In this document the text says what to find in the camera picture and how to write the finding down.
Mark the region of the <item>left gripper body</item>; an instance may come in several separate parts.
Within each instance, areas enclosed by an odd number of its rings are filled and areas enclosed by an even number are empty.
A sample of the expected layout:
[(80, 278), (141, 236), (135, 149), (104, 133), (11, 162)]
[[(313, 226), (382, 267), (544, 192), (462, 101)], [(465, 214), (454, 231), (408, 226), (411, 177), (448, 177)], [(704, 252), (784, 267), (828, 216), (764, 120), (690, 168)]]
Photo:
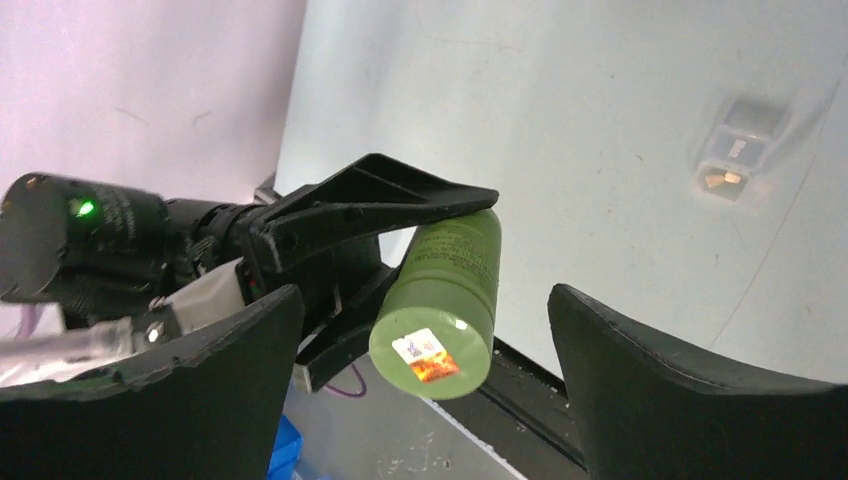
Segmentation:
[(306, 319), (302, 335), (327, 324), (382, 268), (377, 237), (354, 233), (363, 211), (312, 205), (285, 214), (279, 206), (250, 207), (231, 228), (231, 250), (247, 303), (284, 285), (299, 288)]

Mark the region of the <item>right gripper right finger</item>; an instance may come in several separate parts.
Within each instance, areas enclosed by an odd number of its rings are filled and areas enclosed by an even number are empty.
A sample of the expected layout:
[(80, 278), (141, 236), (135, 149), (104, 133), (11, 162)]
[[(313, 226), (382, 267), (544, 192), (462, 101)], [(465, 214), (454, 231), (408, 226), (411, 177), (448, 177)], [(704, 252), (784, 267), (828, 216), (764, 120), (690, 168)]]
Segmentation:
[(576, 288), (548, 318), (593, 479), (843, 479), (847, 388), (749, 365)]

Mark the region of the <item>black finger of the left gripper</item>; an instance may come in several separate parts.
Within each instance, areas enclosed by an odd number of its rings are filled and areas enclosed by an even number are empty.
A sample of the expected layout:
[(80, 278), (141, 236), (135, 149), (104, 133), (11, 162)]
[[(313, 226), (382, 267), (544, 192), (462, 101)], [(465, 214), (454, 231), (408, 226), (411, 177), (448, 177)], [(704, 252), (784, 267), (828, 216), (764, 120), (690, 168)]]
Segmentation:
[(473, 214), (499, 192), (451, 182), (379, 153), (305, 185), (248, 221), (248, 259), (286, 272), (344, 242)]

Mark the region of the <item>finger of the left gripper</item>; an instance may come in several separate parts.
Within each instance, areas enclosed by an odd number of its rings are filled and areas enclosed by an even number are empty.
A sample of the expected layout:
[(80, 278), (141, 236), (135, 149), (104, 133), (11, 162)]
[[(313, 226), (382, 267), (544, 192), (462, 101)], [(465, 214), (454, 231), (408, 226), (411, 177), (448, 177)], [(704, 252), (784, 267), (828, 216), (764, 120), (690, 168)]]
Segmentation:
[(338, 314), (298, 352), (292, 379), (306, 393), (317, 393), (345, 368), (366, 354), (370, 332), (399, 268), (382, 265), (347, 301)]

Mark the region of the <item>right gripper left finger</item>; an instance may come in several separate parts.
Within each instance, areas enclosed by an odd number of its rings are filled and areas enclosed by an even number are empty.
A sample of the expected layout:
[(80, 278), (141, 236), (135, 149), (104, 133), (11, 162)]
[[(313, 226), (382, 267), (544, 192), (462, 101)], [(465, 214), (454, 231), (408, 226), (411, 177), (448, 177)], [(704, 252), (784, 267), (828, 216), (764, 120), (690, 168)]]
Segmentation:
[(5, 479), (262, 479), (301, 340), (282, 287), (152, 351), (1, 392)]

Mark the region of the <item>green pill bottle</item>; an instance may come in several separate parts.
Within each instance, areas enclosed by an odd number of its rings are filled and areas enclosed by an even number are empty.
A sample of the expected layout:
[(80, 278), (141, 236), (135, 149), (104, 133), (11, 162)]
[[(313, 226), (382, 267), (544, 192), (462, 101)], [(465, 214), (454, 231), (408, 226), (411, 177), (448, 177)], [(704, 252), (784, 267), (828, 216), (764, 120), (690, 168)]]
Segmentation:
[(494, 350), (502, 227), (486, 209), (418, 228), (369, 335), (390, 384), (432, 400), (487, 379)]

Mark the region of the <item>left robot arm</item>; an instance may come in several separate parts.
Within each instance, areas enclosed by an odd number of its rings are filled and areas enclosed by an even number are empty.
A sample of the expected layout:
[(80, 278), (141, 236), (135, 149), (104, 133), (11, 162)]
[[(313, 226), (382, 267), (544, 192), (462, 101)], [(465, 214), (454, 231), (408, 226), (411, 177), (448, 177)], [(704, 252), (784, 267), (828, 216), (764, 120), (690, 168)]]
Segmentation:
[(496, 191), (372, 153), (270, 203), (170, 199), (29, 173), (1, 207), (1, 298), (64, 327), (1, 344), (5, 386), (64, 381), (289, 292), (286, 380), (316, 392), (365, 354), (397, 387), (455, 398), (487, 377)]

